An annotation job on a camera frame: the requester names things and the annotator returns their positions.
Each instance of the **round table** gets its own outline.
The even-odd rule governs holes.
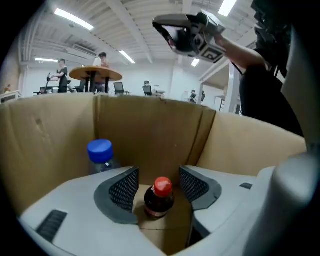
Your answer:
[[[109,90],[109,81],[119,81],[122,75],[118,72],[103,66],[83,66],[73,69],[69,76],[76,80],[85,80],[85,92],[94,93],[95,83],[105,83],[105,93]]]

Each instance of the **white wall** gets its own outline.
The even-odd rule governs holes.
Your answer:
[[[59,68],[57,63],[47,63],[30,67],[27,74],[26,85],[23,97],[32,97],[38,92],[40,87],[46,86],[48,73],[55,74]],[[70,72],[74,67],[68,66]],[[191,91],[198,93],[200,89],[199,78],[183,69],[181,66],[175,66],[173,60],[158,60],[154,63],[142,62],[136,64],[110,65],[110,68],[119,72],[123,79],[123,88],[133,96],[144,96],[143,85],[149,81],[152,89],[165,91],[165,98],[181,101],[186,92],[187,97]],[[73,86],[79,86],[80,81],[73,80]],[[49,86],[59,86],[59,82],[50,82]],[[114,83],[109,83],[110,93],[115,91]]]
[[[19,89],[19,57],[18,44],[15,41],[10,51],[4,59],[0,70],[0,94],[5,92],[5,88],[10,85],[11,92]]]
[[[280,71],[278,72],[276,78],[278,78],[281,81],[281,83],[284,83],[286,80]]]
[[[224,95],[224,91],[207,85],[203,86],[203,90],[205,93],[203,105],[213,110],[219,111],[221,98],[216,98],[216,96]]]
[[[169,99],[182,101],[185,94],[191,95],[192,90],[195,90],[195,93],[198,94],[200,84],[197,76],[187,72],[180,66],[175,66]]]
[[[44,67],[29,67],[27,71],[26,83],[23,88],[22,96],[23,97],[32,97],[35,96],[34,92],[39,92],[40,87],[45,87],[47,84],[47,76],[49,73],[56,74],[59,70],[59,65],[57,63],[50,63],[44,65]],[[68,66],[68,73],[74,69],[74,67]],[[80,81],[72,79],[71,84],[73,86],[79,86]],[[48,86],[57,86],[59,87],[59,82],[49,82]]]
[[[130,92],[130,95],[144,96],[143,86],[145,81],[149,81],[152,89],[165,91],[165,97],[171,87],[174,61],[158,61],[153,64],[144,62],[140,64],[110,65],[110,68],[119,72],[123,79],[123,88]],[[109,83],[110,92],[115,91],[114,83]]]

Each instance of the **blue bottle cap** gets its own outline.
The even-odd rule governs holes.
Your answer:
[[[89,158],[95,164],[104,164],[112,159],[114,151],[111,141],[107,139],[96,139],[88,144]]]

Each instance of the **black mesh pad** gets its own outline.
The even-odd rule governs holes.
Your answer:
[[[190,203],[209,191],[207,183],[183,169],[180,170],[180,186]]]
[[[114,184],[109,189],[109,195],[114,204],[131,213],[138,188],[139,176],[137,170]]]
[[[94,192],[94,201],[99,210],[115,223],[137,225],[132,209],[138,188],[139,169],[132,167],[101,183]]]
[[[193,210],[210,207],[221,196],[221,185],[186,166],[180,166],[180,186]]]

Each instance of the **air conditioner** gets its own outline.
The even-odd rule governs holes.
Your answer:
[[[83,47],[83,46],[80,46],[80,45],[78,45],[78,44],[74,44],[74,45],[72,46],[72,48],[73,48],[73,49],[76,49],[76,50],[78,50],[78,51],[80,51],[80,52],[83,52],[83,53],[85,53],[85,54],[88,54],[88,55],[90,55],[90,56],[92,56],[92,57],[96,57],[96,56],[97,56],[97,54],[96,54],[94,51],[89,50],[89,49],[87,49],[87,48],[85,48],[85,47]]]
[[[77,56],[86,60],[93,60],[97,56],[97,54],[94,51],[89,50],[78,44],[74,44],[72,47],[68,47],[65,50],[70,55]]]

